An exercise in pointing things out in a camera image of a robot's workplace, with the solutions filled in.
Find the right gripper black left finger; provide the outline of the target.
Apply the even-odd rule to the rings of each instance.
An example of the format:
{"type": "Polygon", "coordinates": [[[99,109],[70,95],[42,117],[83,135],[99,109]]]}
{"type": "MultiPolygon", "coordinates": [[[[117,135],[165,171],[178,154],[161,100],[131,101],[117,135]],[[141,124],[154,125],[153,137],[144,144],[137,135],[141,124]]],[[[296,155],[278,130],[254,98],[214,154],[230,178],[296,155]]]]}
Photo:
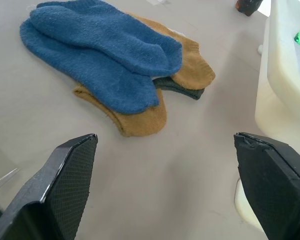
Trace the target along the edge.
{"type": "Polygon", "coordinates": [[[0,240],[74,240],[90,194],[98,143],[91,133],[54,149],[0,216],[0,240]]]}

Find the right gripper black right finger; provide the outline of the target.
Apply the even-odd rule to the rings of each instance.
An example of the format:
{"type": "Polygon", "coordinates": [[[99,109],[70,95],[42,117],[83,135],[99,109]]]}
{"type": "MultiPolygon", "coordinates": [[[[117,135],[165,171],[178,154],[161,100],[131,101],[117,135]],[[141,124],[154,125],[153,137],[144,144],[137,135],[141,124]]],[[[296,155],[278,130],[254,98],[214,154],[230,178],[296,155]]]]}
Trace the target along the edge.
{"type": "Polygon", "coordinates": [[[234,135],[243,190],[268,240],[300,240],[300,155],[288,144],[234,135]]]}

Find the blue fuzzy sock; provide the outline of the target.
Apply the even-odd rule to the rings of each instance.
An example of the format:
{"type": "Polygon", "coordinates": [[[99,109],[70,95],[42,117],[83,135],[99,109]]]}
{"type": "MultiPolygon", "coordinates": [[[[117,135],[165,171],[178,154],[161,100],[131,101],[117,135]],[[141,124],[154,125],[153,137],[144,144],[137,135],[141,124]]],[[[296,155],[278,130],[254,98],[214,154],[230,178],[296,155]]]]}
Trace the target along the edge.
{"type": "Polygon", "coordinates": [[[169,76],[182,66],[180,42],[103,0],[43,2],[29,20],[50,38],[100,51],[133,73],[169,76]]]}
{"type": "Polygon", "coordinates": [[[20,25],[19,34],[31,53],[82,84],[107,108],[128,115],[159,105],[149,76],[132,73],[104,53],[55,40],[39,32],[29,19],[20,25]]]}

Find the white plastic basket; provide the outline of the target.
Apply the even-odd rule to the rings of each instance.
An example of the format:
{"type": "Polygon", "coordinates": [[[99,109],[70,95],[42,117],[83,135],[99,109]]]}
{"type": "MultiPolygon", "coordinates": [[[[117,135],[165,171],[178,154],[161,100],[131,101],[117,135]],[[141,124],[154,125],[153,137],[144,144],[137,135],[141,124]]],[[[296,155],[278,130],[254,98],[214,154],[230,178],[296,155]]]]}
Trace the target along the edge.
{"type": "Polygon", "coordinates": [[[271,0],[265,22],[255,122],[262,133],[300,154],[300,0],[271,0]]]}

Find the mustard yellow knit sock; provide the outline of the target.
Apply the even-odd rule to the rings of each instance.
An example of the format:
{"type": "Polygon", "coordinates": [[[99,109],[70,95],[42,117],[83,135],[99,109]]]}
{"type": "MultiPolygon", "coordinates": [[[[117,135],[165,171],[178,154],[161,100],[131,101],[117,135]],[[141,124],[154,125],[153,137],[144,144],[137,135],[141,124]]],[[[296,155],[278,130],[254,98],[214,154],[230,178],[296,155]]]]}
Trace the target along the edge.
{"type": "Polygon", "coordinates": [[[172,80],[189,90],[206,88],[215,79],[216,75],[206,60],[201,56],[198,42],[174,31],[163,24],[138,16],[130,15],[156,32],[169,36],[182,44],[182,67],[171,76],[172,80]]]}
{"type": "Polygon", "coordinates": [[[161,131],[167,123],[167,110],[161,89],[156,90],[159,105],[150,107],[146,111],[138,114],[121,114],[110,110],[101,104],[90,91],[83,85],[78,84],[73,93],[101,111],[103,111],[116,125],[117,129],[124,137],[144,137],[161,131]]]}

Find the dark green cloth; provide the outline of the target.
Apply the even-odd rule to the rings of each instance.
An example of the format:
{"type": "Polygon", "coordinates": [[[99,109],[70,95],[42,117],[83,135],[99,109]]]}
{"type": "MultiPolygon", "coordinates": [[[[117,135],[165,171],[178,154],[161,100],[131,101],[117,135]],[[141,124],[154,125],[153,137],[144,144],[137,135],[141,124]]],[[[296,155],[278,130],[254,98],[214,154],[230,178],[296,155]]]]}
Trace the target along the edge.
{"type": "Polygon", "coordinates": [[[204,88],[195,90],[184,88],[183,86],[174,82],[169,76],[156,78],[153,80],[153,83],[157,89],[176,92],[194,100],[199,100],[205,91],[204,88]]]}

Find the cola bottle with red cap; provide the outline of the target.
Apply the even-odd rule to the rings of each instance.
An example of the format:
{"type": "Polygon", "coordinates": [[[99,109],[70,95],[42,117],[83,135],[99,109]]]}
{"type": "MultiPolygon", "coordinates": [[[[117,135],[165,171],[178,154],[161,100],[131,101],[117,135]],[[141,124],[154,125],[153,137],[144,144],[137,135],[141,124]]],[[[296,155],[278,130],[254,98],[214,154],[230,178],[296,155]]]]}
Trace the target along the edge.
{"type": "Polygon", "coordinates": [[[235,8],[238,12],[245,14],[250,17],[254,12],[256,12],[263,0],[237,0],[235,8]]]}

